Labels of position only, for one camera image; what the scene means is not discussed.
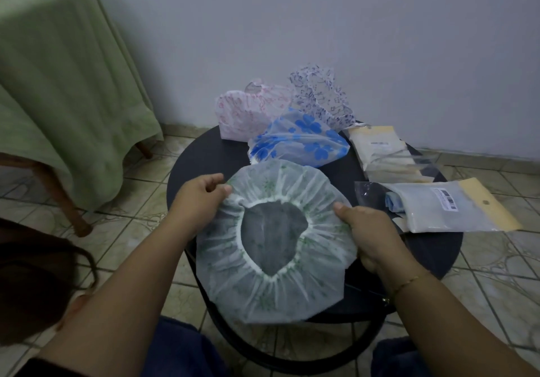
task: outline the person's left hand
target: person's left hand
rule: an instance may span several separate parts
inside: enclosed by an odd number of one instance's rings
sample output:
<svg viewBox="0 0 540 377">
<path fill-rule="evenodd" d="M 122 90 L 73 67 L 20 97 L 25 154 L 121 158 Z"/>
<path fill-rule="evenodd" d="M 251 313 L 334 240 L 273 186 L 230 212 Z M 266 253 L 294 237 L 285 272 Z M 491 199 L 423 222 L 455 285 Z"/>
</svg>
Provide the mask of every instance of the person's left hand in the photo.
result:
<svg viewBox="0 0 540 377">
<path fill-rule="evenodd" d="M 168 222 L 189 227 L 195 236 L 214 218 L 220 203 L 232 193 L 231 185 L 222 185 L 223 174 L 201 175 L 182 185 L 168 215 Z"/>
</svg>

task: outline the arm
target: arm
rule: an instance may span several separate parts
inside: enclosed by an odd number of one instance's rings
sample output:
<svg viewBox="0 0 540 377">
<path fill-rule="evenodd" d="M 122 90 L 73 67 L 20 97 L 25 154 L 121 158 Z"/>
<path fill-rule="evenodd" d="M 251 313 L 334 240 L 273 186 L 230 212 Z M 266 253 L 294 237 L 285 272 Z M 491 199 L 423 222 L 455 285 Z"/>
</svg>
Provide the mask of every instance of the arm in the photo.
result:
<svg viewBox="0 0 540 377">
<path fill-rule="evenodd" d="M 222 174 L 186 182 L 167 217 L 39 357 L 91 377 L 139 375 L 186 244 L 231 193 Z"/>
<path fill-rule="evenodd" d="M 435 377 L 530 376 L 538 373 L 471 315 L 409 252 L 388 215 L 337 203 L 349 223 L 366 269 L 375 271 L 391 295 L 403 325 Z"/>
</svg>

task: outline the round table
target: round table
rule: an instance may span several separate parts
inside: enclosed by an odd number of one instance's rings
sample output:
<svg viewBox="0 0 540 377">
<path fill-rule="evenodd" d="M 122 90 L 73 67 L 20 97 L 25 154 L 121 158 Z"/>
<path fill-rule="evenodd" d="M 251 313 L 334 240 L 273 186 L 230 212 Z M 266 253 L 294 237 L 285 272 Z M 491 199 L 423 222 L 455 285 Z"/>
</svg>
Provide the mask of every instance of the round table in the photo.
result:
<svg viewBox="0 0 540 377">
<path fill-rule="evenodd" d="M 218 127 L 201 135 L 183 151 L 172 168 L 167 184 L 167 207 L 171 206 L 179 188 L 196 176 L 221 172 L 225 180 L 228 180 L 240 168 L 249 165 L 247 151 L 248 146 L 245 142 L 222 140 Z M 413 155 L 420 155 L 414 148 L 409 147 L 409 151 Z M 358 205 L 354 182 L 366 181 L 366 178 L 353 149 L 343 158 L 320 167 L 320 171 L 353 206 Z M 446 182 L 440 172 L 437 171 L 434 176 L 435 182 Z M 454 264 L 461 248 L 462 238 L 462 233 L 451 232 L 402 235 L 403 241 L 415 258 L 439 279 Z M 193 240 L 186 248 L 193 274 L 196 274 L 196 250 L 197 245 Z M 395 308 L 385 299 L 386 293 L 379 278 L 366 271 L 360 260 L 356 260 L 345 274 L 343 300 L 307 321 L 330 324 L 370 321 L 366 331 L 352 346 L 329 358 L 302 362 L 285 360 L 262 353 L 241 339 L 208 299 L 198 279 L 197 283 L 208 313 L 225 339 L 248 360 L 286 374 L 319 374 L 354 360 L 373 341 L 386 315 L 395 312 Z"/>
</svg>

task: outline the black sleeve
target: black sleeve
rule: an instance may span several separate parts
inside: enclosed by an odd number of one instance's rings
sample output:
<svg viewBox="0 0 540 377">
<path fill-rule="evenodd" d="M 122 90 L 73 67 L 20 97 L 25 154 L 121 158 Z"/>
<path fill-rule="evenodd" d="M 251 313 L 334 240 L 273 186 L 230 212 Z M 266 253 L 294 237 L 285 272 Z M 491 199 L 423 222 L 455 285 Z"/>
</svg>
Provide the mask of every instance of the black sleeve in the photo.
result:
<svg viewBox="0 0 540 377">
<path fill-rule="evenodd" d="M 57 366 L 56 364 L 50 363 L 43 359 L 30 359 L 26 364 L 19 370 L 15 377 L 30 377 L 30 376 L 51 376 L 51 377 L 84 377 L 83 374 L 79 374 L 75 371 L 68 370 Z"/>
</svg>

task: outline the wooden furniture leg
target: wooden furniture leg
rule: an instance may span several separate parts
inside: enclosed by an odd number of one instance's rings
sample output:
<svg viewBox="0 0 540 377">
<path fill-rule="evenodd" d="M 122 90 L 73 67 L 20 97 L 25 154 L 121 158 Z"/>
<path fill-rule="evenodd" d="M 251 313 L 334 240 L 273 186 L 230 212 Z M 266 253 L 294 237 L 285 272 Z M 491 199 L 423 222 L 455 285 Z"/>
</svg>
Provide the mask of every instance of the wooden furniture leg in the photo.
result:
<svg viewBox="0 0 540 377">
<path fill-rule="evenodd" d="M 142 141 L 139 141 L 138 143 L 135 144 L 135 147 L 141 151 L 141 153 L 144 155 L 144 157 L 146 159 L 150 159 L 152 158 L 153 154 L 150 152 L 150 150 L 148 149 L 148 147 L 146 145 L 143 144 Z"/>
<path fill-rule="evenodd" d="M 34 175 L 41 181 L 50 196 L 62 209 L 66 218 L 71 222 L 75 234 L 78 237 L 87 236 L 92 231 L 92 226 L 80 216 L 52 168 L 41 162 L 34 162 L 31 168 Z"/>
</svg>

